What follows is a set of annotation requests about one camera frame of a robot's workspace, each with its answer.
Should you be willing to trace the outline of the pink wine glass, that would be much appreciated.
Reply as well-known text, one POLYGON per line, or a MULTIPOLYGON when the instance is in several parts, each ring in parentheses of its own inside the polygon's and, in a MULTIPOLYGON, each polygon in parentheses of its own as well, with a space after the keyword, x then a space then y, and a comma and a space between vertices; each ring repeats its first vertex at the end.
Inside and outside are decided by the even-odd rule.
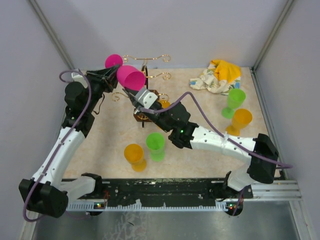
POLYGON ((131 65, 124 65, 123 58, 118 54, 111 54, 104 62, 105 68, 119 65, 116 77, 121 86, 134 91, 140 91, 146 82, 144 73, 131 65))

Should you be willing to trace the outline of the green wine glass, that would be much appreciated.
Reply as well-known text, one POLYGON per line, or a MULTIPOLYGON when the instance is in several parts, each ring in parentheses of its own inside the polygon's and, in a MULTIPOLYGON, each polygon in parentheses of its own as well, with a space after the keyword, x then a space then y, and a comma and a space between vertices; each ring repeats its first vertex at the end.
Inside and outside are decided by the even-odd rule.
POLYGON ((246 93, 239 89, 233 88, 229 91, 227 97, 227 107, 223 108, 221 114, 224 118, 231 119, 235 109, 239 108, 246 99, 246 93))
POLYGON ((165 138, 161 133, 150 133, 146 140, 150 158, 155 162, 161 162, 165 158, 165 138))

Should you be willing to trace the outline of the orange wine glass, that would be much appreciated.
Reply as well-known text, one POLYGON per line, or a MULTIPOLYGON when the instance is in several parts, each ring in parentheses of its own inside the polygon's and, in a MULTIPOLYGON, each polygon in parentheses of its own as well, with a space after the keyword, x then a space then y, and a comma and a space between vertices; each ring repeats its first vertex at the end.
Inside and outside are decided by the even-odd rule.
POLYGON ((252 113, 244 108, 237 109, 231 119, 231 124, 225 129, 227 134, 239 136, 241 130, 246 128, 253 120, 252 113))
POLYGON ((158 102, 160 103, 161 110, 166 109, 171 105, 171 103, 169 101, 164 100, 164 99, 160 99, 160 100, 158 100, 158 102))
POLYGON ((144 150, 138 144, 129 144, 124 149, 124 157, 136 172, 142 172, 147 167, 144 150))

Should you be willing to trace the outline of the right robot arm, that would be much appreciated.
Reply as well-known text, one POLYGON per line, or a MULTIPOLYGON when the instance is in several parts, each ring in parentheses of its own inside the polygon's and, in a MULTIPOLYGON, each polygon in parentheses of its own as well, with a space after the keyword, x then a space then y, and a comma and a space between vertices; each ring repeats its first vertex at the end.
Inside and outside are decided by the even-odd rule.
POLYGON ((278 150, 266 134, 255 138, 232 136, 219 132, 215 127, 207 129, 190 122, 190 113, 182 104, 182 99, 163 108, 154 92, 142 88, 139 91, 123 88, 135 112, 142 113, 164 132, 179 149, 208 150, 236 158, 243 165, 226 175, 223 192, 235 198, 241 190, 255 182, 272 184, 274 182, 278 150))

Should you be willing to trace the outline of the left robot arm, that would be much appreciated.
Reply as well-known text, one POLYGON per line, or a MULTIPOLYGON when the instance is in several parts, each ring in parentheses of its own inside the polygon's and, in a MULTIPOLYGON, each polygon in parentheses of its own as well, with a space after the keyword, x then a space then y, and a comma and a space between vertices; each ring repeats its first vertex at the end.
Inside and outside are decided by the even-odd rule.
POLYGON ((70 202, 85 195, 97 199, 103 195, 102 178, 93 173, 83 173, 79 178, 62 185, 62 178, 78 147, 88 136, 95 117, 95 107, 106 93, 118 85, 117 70, 120 65, 87 71, 69 70, 80 75, 86 85, 76 80, 66 82, 64 101, 65 118, 58 138, 47 158, 31 177, 22 179, 18 189, 24 201, 23 218, 32 223, 27 212, 41 217, 61 217, 70 202))

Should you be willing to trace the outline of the gold wine glass rack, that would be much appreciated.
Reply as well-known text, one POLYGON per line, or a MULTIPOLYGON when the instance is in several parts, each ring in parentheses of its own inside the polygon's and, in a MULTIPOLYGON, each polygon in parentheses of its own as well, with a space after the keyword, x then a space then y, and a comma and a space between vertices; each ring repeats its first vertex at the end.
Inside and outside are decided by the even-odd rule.
POLYGON ((116 74, 118 82, 120 86, 124 88, 127 97, 133 100, 133 105, 135 107, 133 116, 136 121, 141 122, 142 125, 150 120, 139 111, 139 108, 150 108, 161 96, 156 90, 149 89, 149 80, 162 77, 163 80, 167 81, 172 77, 168 72, 161 72, 157 75, 148 74, 148 61, 158 59, 162 59, 163 62, 169 62, 171 57, 168 54, 163 54, 154 58, 137 58, 130 55, 120 56, 118 54, 112 54, 107 57, 104 63, 105 67, 120 66, 120 72, 116 74), (141 69, 138 70, 131 65, 127 65, 129 59, 142 61, 141 69))

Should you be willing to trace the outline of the orange wine glass by rack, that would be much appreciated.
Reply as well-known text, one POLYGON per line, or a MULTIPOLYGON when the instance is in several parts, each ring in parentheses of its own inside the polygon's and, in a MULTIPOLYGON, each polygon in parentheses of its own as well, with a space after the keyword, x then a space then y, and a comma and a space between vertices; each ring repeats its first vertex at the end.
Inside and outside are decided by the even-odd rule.
POLYGON ((164 100, 164 99, 160 99, 160 100, 158 100, 158 102, 160 103, 161 110, 166 109, 171 105, 171 103, 169 101, 164 100))

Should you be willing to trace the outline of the green wine glass front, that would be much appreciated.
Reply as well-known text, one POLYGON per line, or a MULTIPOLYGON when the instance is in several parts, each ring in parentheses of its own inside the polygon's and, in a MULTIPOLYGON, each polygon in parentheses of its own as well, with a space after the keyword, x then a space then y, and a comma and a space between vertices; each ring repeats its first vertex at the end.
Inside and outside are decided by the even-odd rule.
POLYGON ((161 162, 165 158, 165 138, 161 133, 150 133, 146 140, 150 158, 155 162, 161 162))

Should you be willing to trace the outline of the orange wine glass front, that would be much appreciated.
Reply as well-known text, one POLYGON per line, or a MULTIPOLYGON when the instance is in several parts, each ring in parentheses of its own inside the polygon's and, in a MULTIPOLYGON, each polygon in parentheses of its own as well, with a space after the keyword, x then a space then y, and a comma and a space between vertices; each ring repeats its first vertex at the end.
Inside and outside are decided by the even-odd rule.
POLYGON ((124 149, 124 157, 136 172, 142 172, 147 167, 144 150, 138 144, 129 144, 124 149))

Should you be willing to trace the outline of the yellow patterned cloth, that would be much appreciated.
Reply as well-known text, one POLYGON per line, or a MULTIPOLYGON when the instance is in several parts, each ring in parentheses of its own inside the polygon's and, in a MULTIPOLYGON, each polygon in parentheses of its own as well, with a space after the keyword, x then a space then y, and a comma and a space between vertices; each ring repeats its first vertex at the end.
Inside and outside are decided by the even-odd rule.
POLYGON ((214 59, 198 77, 189 80, 189 86, 194 90, 208 90, 213 94, 227 96, 232 89, 240 88, 241 76, 242 71, 238 65, 214 59))

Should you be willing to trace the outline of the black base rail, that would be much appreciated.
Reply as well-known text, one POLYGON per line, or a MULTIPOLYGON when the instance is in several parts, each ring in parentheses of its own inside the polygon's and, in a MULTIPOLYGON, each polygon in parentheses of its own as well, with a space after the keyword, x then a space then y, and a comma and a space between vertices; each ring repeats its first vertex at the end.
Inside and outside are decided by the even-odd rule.
POLYGON ((250 185, 236 191, 222 178, 103 179, 102 189, 71 202, 70 212, 219 211, 232 214, 238 198, 252 199, 250 185))

